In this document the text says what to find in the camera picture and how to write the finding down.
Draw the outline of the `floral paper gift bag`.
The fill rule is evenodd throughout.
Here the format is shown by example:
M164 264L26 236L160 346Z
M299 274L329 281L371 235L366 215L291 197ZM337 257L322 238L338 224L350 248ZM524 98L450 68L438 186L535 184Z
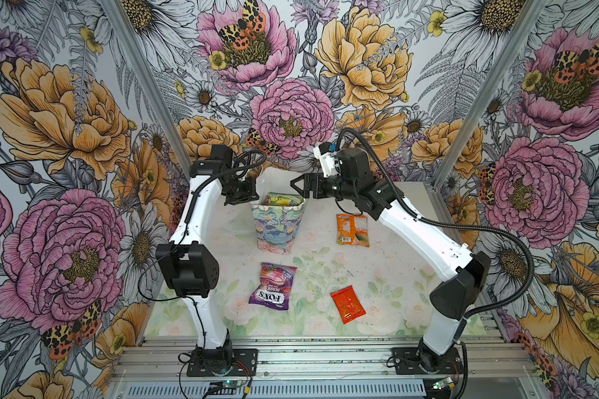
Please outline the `floral paper gift bag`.
M306 200L300 206L266 206L264 199L269 192L298 195L291 188L291 181L300 177L291 171L268 168L256 178L257 201L251 202L258 249L274 254L287 254L297 236Z

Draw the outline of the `orange snack packet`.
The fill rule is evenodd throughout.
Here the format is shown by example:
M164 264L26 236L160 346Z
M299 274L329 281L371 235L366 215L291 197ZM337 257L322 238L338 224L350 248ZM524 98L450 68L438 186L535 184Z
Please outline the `orange snack packet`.
M336 243L369 248L368 218L364 215L338 214Z

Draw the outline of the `purple Fox's bag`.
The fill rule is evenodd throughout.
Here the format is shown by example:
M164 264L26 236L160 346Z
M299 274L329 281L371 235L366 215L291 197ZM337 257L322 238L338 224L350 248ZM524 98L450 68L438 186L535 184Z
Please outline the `purple Fox's bag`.
M261 263L260 285L251 294L249 304L287 311L290 308L296 270L297 268L292 266Z

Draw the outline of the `green Fox's candy bag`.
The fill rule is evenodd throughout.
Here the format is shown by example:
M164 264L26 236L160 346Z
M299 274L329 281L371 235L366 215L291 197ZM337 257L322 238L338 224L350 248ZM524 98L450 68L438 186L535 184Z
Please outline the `green Fox's candy bag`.
M295 207L304 203L304 198L298 195L269 192L265 199L266 206Z

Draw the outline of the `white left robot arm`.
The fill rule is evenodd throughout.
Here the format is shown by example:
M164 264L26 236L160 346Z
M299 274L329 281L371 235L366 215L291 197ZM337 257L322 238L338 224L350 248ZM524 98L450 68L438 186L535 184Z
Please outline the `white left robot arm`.
M190 310L199 356L213 357L219 351L232 350L228 328L212 306L220 266L208 244L211 217L220 198L225 205L259 198L256 179L247 174L266 161L267 155L261 150L238 156L227 145L213 145L208 157L190 166L188 197L181 219L167 244L156 249L156 261L166 286Z

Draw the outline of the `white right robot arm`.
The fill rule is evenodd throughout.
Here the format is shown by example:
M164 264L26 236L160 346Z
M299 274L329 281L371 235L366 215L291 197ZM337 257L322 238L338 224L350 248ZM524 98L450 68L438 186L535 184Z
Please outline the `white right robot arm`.
M314 148L317 173L291 181L304 198L350 200L356 208L391 229L433 268L441 283L430 294L434 307L419 349L434 357L446 354L466 324L468 308L481 293L490 267L487 255L474 254L414 208L391 179L377 179L369 157L359 148L335 151L329 143Z

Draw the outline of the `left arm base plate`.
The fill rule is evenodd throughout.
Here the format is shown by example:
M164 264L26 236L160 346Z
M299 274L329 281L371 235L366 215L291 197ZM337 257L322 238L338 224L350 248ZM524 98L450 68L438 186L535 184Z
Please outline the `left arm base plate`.
M254 377L259 351L254 348L196 349L186 362L188 377Z

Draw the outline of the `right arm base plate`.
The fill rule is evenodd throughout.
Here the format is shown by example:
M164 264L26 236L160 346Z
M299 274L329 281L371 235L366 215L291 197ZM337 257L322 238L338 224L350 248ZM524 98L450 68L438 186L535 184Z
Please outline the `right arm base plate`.
M418 347L394 347L386 366L398 375L459 375L464 371L464 361L455 347L444 355Z

